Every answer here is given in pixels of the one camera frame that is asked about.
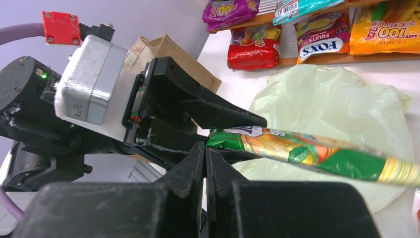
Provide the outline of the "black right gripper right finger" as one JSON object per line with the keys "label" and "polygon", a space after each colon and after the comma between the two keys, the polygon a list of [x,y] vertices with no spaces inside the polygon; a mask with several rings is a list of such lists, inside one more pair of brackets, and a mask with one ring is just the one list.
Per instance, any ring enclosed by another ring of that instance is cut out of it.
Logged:
{"label": "black right gripper right finger", "polygon": [[250,181],[206,149],[211,238],[378,238],[357,190],[341,182]]}

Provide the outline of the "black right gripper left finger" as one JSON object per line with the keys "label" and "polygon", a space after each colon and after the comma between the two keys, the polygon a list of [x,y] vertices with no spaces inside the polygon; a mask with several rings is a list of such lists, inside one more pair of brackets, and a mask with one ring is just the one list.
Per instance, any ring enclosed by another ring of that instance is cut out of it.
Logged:
{"label": "black right gripper left finger", "polygon": [[152,183],[52,183],[41,188],[15,238],[198,238],[205,144]]}

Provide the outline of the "green Fox's candy bag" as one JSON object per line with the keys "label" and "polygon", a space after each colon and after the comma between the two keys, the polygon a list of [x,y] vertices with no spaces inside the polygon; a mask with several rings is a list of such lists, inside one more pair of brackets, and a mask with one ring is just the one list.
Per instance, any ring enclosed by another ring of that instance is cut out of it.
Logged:
{"label": "green Fox's candy bag", "polygon": [[314,168],[348,179],[400,186],[420,185],[420,165],[349,141],[261,126],[213,128],[208,147]]}

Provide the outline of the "pale green plastic grocery bag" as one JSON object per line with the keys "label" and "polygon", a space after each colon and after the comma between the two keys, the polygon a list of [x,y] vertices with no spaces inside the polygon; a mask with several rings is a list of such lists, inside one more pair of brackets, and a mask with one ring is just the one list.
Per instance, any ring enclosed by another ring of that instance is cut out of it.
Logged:
{"label": "pale green plastic grocery bag", "polygon": [[[405,112],[412,98],[391,85],[366,83],[342,67],[296,65],[267,79],[250,111],[268,128],[326,136],[415,160]],[[234,165],[248,179],[342,181],[354,186],[373,213],[412,203],[413,188],[333,177],[271,159]]]}

